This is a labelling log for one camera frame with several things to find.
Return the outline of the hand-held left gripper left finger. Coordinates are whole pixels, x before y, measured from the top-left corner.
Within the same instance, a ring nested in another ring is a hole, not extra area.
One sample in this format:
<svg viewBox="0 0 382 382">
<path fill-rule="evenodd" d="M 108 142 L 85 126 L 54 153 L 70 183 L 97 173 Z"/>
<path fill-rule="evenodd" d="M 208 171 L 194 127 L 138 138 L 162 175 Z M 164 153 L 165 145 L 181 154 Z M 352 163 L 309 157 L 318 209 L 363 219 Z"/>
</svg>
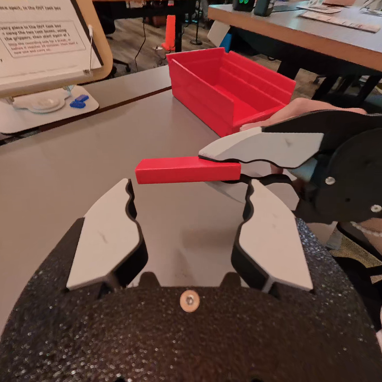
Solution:
<svg viewBox="0 0 382 382">
<path fill-rule="evenodd" d="M 144 269 L 149 256 L 134 199 L 131 179 L 125 178 L 85 214 L 67 289 L 128 287 Z"/>
</svg>

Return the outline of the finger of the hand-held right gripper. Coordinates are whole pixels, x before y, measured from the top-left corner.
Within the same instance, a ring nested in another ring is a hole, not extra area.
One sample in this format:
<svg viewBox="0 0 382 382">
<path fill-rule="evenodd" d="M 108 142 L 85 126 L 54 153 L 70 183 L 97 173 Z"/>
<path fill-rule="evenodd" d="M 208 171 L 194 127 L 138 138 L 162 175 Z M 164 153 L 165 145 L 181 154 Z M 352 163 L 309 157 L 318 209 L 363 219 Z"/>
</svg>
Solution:
<svg viewBox="0 0 382 382">
<path fill-rule="evenodd" d="M 255 127 L 213 141 L 198 156 L 215 162 L 265 161 L 294 169 L 318 152 L 323 137 L 323 133 L 267 133 Z"/>
<path fill-rule="evenodd" d="M 242 174 L 237 181 L 210 181 L 206 184 L 227 197 L 244 204 L 247 188 L 252 180 L 258 180 L 285 204 L 295 203 L 295 189 L 292 180 L 284 174 L 269 174 L 258 177 Z"/>
</svg>

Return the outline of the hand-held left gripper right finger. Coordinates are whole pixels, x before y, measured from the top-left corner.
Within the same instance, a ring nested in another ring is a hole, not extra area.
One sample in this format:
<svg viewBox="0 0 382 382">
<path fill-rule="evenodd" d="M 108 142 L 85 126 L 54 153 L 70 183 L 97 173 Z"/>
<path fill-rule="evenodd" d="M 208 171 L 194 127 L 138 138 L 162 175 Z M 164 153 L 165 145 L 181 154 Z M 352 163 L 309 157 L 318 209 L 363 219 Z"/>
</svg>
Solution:
<svg viewBox="0 0 382 382">
<path fill-rule="evenodd" d="M 248 287 L 264 293 L 274 284 L 314 289 L 294 215 L 298 202 L 290 179 L 267 185 L 250 180 L 231 255 Z"/>
</svg>

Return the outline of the red rectangular block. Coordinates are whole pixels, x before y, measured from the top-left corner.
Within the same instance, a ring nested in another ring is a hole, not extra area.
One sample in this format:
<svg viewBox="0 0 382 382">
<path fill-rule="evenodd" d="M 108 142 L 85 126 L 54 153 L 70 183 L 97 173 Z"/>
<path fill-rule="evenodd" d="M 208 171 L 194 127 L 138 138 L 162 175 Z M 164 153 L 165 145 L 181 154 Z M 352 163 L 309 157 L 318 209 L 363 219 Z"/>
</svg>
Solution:
<svg viewBox="0 0 382 382">
<path fill-rule="evenodd" d="M 241 164 L 199 157 L 143 159 L 135 169 L 138 184 L 194 183 L 239 180 Z"/>
</svg>

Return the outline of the red plastic bin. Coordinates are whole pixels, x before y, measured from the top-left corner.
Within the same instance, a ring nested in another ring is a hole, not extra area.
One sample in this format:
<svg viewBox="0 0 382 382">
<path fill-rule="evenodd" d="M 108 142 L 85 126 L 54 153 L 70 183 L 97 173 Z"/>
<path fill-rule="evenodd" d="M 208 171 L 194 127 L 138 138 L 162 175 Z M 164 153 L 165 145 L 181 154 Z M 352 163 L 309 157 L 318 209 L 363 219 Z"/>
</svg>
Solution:
<svg viewBox="0 0 382 382">
<path fill-rule="evenodd" d="M 219 137 L 290 103 L 296 82 L 223 47 L 167 55 L 173 96 Z"/>
</svg>

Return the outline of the person's right hand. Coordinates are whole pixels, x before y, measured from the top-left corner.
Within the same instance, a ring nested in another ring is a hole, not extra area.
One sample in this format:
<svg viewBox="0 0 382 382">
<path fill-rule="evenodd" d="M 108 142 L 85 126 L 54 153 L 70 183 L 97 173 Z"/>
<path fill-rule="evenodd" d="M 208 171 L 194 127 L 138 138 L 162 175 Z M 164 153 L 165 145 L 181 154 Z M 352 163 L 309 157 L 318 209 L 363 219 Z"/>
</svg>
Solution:
<svg viewBox="0 0 382 382">
<path fill-rule="evenodd" d="M 362 108 L 341 108 L 341 107 L 333 106 L 323 101 L 309 100 L 306 98 L 296 98 L 292 100 L 284 108 L 274 113 L 270 118 L 260 122 L 245 124 L 240 128 L 240 131 L 246 131 L 255 127 L 271 126 L 271 125 L 283 122 L 285 120 L 298 117 L 305 113 L 321 111 L 321 110 L 347 111 L 347 112 L 358 113 L 361 115 L 367 114 L 367 112 Z"/>
</svg>

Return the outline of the white box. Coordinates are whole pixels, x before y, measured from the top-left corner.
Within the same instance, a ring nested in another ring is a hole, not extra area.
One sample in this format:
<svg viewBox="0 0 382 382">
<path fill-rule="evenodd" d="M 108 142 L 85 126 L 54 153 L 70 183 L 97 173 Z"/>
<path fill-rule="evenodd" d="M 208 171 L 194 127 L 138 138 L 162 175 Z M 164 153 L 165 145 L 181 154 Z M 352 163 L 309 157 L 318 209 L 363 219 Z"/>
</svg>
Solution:
<svg viewBox="0 0 382 382">
<path fill-rule="evenodd" d="M 226 53 L 231 50 L 232 36 L 231 26 L 220 21 L 214 21 L 208 32 L 208 39 L 214 47 L 222 47 Z"/>
</svg>

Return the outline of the white base board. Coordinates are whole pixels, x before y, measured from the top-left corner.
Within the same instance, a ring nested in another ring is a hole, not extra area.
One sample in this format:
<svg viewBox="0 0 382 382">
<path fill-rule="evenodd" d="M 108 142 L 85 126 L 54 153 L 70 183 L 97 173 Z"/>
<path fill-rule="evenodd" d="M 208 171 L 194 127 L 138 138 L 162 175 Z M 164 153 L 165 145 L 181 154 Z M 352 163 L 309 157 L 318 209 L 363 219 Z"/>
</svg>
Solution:
<svg viewBox="0 0 382 382">
<path fill-rule="evenodd" d="M 87 94 L 89 100 L 82 109 L 69 106 L 75 98 Z M 14 134 L 37 128 L 72 117 L 84 117 L 96 111 L 98 102 L 88 91 L 78 85 L 68 89 L 57 88 L 49 91 L 27 94 L 0 100 L 0 132 Z"/>
</svg>

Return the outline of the dark blue device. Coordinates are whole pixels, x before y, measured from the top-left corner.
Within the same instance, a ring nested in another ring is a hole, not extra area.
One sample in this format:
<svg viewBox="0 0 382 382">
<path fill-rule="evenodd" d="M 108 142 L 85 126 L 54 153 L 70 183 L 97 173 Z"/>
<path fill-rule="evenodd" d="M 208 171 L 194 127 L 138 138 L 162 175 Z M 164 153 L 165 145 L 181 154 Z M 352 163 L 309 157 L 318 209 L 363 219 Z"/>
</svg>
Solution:
<svg viewBox="0 0 382 382">
<path fill-rule="evenodd" d="M 254 15 L 268 17 L 272 12 L 275 0 L 257 0 L 254 6 Z"/>
</svg>

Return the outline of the paper strips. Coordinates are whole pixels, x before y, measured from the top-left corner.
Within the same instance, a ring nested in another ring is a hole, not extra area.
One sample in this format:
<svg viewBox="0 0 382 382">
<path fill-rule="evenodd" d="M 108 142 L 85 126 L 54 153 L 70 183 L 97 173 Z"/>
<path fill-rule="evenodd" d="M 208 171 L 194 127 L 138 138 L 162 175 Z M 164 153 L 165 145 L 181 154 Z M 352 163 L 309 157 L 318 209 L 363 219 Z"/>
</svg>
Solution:
<svg viewBox="0 0 382 382">
<path fill-rule="evenodd" d="M 371 32 L 371 33 L 377 33 L 381 29 L 379 25 L 355 22 L 352 20 L 339 18 L 335 14 L 324 14 L 324 13 L 306 11 L 300 14 L 299 17 L 315 20 L 315 21 L 320 21 L 320 22 L 325 22 L 332 25 L 343 26 L 343 27 L 347 27 L 351 29 L 360 30 L 360 31 Z"/>
</svg>

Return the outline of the orange traffic cone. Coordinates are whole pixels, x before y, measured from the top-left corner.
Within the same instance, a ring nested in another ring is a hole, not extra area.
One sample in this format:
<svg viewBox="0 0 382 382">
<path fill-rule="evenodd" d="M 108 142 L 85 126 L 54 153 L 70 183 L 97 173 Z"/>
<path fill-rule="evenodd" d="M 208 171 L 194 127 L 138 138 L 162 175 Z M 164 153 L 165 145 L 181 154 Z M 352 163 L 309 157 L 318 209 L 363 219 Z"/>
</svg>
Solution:
<svg viewBox="0 0 382 382">
<path fill-rule="evenodd" d="M 161 44 L 161 47 L 168 52 L 175 51 L 175 21 L 176 16 L 167 16 L 165 41 Z"/>
</svg>

